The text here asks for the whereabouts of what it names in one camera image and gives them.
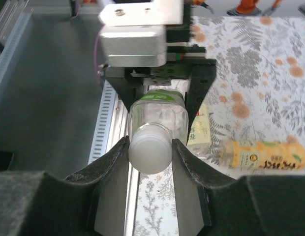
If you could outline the aluminium frame rail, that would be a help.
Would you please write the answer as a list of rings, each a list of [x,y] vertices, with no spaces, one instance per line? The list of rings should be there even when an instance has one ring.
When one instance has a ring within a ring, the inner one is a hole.
[[[114,122],[113,129],[111,131],[113,145],[116,144],[117,141],[119,141],[122,137],[128,134],[128,111],[123,102],[119,99],[117,92],[115,96],[114,114],[112,121]],[[133,236],[134,234],[138,202],[137,197],[139,189],[139,177],[140,173],[129,163],[123,236]]]

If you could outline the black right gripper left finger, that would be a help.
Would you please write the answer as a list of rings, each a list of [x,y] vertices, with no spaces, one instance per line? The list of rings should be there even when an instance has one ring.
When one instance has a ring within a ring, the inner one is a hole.
[[[128,147],[121,138],[65,179],[0,172],[0,236],[123,236]]]

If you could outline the small green label plastic bottle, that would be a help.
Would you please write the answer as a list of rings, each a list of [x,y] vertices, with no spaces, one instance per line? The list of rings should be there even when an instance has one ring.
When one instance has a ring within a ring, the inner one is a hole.
[[[159,125],[168,130],[172,139],[183,144],[188,137],[188,112],[183,94],[176,89],[152,89],[131,105],[128,118],[128,134],[147,124]]]

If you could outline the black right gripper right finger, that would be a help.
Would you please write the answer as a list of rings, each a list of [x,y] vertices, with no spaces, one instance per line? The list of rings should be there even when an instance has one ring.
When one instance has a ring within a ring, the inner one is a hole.
[[[179,236],[305,236],[305,176],[233,179],[172,141]]]

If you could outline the pale green tea label bottle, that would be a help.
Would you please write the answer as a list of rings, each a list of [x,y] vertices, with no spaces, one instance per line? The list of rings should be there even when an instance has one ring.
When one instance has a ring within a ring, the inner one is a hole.
[[[209,111],[202,104],[192,123],[187,148],[197,157],[204,157],[212,144]]]

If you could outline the white bottle cap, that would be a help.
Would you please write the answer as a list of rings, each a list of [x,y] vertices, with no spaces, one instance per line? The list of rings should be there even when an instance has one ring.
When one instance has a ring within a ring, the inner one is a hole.
[[[148,175],[164,171],[172,161],[171,142],[168,130],[157,123],[139,127],[132,135],[128,149],[131,165]]]

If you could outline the floral patterned table cover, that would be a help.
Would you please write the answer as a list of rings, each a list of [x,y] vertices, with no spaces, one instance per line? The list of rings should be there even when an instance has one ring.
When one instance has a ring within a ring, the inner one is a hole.
[[[221,166],[224,140],[300,143],[305,148],[305,17],[194,17],[192,44],[217,61],[204,100],[211,143],[189,150],[223,174],[271,171]]]

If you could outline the yellow label plastic bottle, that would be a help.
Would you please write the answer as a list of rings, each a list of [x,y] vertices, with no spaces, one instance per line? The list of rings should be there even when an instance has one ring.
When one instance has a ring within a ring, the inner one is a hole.
[[[217,158],[233,168],[298,171],[305,169],[305,148],[299,143],[222,141]]]

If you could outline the aluminium frame leg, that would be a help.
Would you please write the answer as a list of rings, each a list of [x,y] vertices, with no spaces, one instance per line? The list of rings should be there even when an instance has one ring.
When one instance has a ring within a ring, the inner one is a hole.
[[[29,0],[7,0],[0,11],[0,85],[9,73],[30,26]]]

